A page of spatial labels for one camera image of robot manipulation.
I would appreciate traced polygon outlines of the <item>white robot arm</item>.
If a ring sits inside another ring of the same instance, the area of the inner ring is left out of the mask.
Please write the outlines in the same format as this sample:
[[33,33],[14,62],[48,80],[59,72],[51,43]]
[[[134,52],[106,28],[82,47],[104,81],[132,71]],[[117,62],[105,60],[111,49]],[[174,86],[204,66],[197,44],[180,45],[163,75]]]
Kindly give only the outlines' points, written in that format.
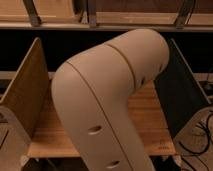
[[136,29],[66,60],[51,92],[57,115],[89,171],[155,171],[128,115],[128,98],[167,66],[156,31]]

